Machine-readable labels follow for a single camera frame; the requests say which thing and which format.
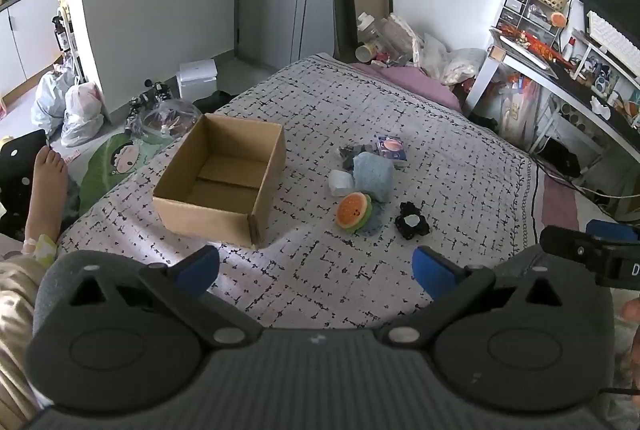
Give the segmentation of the paper cup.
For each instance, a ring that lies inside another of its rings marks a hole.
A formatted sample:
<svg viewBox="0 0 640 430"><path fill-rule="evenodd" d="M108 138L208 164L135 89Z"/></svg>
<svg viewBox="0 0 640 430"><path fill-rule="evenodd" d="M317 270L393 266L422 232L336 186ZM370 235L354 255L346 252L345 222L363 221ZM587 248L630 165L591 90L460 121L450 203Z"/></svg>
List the paper cup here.
<svg viewBox="0 0 640 430"><path fill-rule="evenodd" d="M384 54L384 51L375 40L361 44L355 50L357 61L363 64L369 64L374 60L378 60L378 57L382 56L382 54Z"/></svg>

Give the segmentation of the green cartoon cushion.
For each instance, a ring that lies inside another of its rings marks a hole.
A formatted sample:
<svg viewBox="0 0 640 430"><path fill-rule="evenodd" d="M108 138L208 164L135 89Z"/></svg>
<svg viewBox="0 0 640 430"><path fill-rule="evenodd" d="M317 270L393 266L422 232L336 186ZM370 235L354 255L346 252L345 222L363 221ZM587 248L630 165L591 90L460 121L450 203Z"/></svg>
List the green cartoon cushion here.
<svg viewBox="0 0 640 430"><path fill-rule="evenodd" d="M107 192L149 163L171 142L169 138L142 139L125 132L108 138L88 161L80 183L79 214L86 213Z"/></svg>

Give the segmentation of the dark grey bagged cloth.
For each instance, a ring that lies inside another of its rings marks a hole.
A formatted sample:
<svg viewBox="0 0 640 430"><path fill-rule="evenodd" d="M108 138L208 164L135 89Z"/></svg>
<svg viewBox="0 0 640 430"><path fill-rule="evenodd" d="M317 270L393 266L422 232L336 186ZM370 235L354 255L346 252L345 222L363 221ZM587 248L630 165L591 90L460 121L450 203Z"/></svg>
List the dark grey bagged cloth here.
<svg viewBox="0 0 640 430"><path fill-rule="evenodd" d="M373 144L354 144L344 145L337 149L338 156L341 158L342 168L351 172L354 169L354 159L361 153L378 154L378 150Z"/></svg>

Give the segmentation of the blue knitted cloth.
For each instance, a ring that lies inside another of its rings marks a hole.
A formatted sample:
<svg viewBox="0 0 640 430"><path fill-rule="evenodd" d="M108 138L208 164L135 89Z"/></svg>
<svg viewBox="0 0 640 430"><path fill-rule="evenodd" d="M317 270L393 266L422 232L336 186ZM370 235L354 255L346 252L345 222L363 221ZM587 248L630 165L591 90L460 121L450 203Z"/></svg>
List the blue knitted cloth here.
<svg viewBox="0 0 640 430"><path fill-rule="evenodd" d="M363 226L356 231L362 236L372 236L378 234L383 228L384 206L380 203L373 202L371 204L371 213Z"/></svg>

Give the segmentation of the black polka dot bag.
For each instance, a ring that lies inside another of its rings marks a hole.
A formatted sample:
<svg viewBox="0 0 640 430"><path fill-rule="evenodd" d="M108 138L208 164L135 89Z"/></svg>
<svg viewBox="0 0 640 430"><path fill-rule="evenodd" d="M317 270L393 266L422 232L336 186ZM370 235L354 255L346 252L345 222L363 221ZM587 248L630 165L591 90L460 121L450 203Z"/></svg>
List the black polka dot bag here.
<svg viewBox="0 0 640 430"><path fill-rule="evenodd" d="M47 145L46 133L35 130L4 143L0 156L1 233L22 241L28 216L32 175L38 152Z"/></svg>

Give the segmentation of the blue tissue pack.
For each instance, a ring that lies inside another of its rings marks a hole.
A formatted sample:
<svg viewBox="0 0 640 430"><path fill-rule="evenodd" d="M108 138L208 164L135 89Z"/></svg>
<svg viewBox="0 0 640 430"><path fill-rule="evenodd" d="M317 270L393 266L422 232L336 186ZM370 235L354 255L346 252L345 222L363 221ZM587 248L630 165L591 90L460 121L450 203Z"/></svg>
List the blue tissue pack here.
<svg viewBox="0 0 640 430"><path fill-rule="evenodd" d="M394 135L377 135L376 150L378 150L378 155L388 159L395 166L402 166L408 163L404 143L401 138Z"/></svg>

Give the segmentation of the clear plastic bag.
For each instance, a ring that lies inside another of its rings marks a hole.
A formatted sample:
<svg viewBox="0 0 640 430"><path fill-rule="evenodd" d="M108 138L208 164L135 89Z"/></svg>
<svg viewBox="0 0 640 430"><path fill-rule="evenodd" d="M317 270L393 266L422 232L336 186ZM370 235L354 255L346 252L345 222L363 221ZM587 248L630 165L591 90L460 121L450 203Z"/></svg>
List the clear plastic bag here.
<svg viewBox="0 0 640 430"><path fill-rule="evenodd" d="M125 131L145 143L168 144L186 135L201 116L193 104L177 99L136 104L131 106Z"/></svg>

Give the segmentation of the white crumpled bags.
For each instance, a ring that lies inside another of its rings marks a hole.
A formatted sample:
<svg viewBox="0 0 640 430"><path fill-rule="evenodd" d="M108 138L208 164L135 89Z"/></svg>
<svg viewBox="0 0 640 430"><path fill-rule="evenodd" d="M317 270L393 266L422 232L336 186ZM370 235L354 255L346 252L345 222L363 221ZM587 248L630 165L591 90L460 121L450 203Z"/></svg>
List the white crumpled bags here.
<svg viewBox="0 0 640 430"><path fill-rule="evenodd" d="M419 35L404 19L391 13L388 17L393 37L398 40L399 51L406 62L420 68L427 76L446 86L462 84L480 72L486 51L462 48L449 51L431 34Z"/></svg>

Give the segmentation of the white soft block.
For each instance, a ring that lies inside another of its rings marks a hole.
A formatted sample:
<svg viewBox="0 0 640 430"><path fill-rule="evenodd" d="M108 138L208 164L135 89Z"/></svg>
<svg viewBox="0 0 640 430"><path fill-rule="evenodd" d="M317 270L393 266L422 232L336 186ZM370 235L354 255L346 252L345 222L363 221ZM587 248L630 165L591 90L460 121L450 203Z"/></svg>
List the white soft block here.
<svg viewBox="0 0 640 430"><path fill-rule="evenodd" d="M352 174L344 170L331 170L328 184L333 197L345 197L355 190Z"/></svg>

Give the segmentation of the bare foot and leg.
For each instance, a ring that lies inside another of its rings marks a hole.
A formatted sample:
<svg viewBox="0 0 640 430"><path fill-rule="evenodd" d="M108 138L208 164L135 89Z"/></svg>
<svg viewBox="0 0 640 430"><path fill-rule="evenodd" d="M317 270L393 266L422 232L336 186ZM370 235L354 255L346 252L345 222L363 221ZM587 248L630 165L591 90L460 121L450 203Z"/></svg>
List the bare foot and leg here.
<svg viewBox="0 0 640 430"><path fill-rule="evenodd" d="M32 195L25 225L23 254L33 254L40 239L52 243L61 233L68 187L63 157L46 145L38 152L32 176Z"/></svg>

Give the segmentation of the clear plastic bottle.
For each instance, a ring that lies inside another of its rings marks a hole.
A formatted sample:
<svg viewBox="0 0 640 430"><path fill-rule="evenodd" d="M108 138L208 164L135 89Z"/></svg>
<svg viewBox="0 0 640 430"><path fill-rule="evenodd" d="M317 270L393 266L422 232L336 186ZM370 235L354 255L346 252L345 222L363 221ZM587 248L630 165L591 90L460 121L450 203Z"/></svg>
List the clear plastic bottle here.
<svg viewBox="0 0 640 430"><path fill-rule="evenodd" d="M368 44L369 42L378 42L381 39L378 22L374 16L369 13L362 12L357 18L358 42Z"/></svg>

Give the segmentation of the black scrunchie with white centre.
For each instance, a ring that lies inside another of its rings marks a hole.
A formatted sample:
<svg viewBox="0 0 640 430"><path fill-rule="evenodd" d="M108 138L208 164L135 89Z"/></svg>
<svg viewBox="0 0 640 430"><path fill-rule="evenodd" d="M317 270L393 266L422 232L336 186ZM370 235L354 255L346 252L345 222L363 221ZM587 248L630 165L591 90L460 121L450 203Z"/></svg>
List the black scrunchie with white centre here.
<svg viewBox="0 0 640 430"><path fill-rule="evenodd" d="M400 236L406 241L422 237L431 232L421 209L412 202L403 202L399 207L399 215L394 220Z"/></svg>

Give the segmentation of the brown cardboard box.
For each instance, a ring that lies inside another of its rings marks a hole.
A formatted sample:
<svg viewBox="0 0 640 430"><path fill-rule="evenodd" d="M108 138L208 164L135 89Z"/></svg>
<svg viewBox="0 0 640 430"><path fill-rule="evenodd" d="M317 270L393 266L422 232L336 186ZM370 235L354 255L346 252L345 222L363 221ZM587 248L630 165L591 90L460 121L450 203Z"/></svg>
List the brown cardboard box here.
<svg viewBox="0 0 640 430"><path fill-rule="evenodd" d="M153 204L171 232L256 249L285 162L281 125L203 115L157 181Z"/></svg>

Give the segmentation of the grey fluffy plush slipper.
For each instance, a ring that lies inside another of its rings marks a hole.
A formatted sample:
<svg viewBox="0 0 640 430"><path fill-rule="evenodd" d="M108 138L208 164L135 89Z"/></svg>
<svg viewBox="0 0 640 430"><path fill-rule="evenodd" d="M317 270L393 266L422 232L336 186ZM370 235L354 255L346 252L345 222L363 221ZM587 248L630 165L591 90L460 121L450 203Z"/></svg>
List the grey fluffy plush slipper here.
<svg viewBox="0 0 640 430"><path fill-rule="evenodd" d="M358 154L354 158L355 190L370 195L379 203L388 203L393 190L395 167L382 156L369 152Z"/></svg>

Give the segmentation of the burger plush toy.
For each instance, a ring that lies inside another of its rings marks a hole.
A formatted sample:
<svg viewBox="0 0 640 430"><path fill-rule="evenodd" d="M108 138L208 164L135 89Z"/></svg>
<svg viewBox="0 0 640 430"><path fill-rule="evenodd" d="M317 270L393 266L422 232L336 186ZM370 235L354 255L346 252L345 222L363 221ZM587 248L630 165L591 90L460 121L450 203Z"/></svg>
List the burger plush toy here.
<svg viewBox="0 0 640 430"><path fill-rule="evenodd" d="M337 206L336 225L349 233L354 233L368 222L372 215L372 201L369 195L354 192L345 196Z"/></svg>

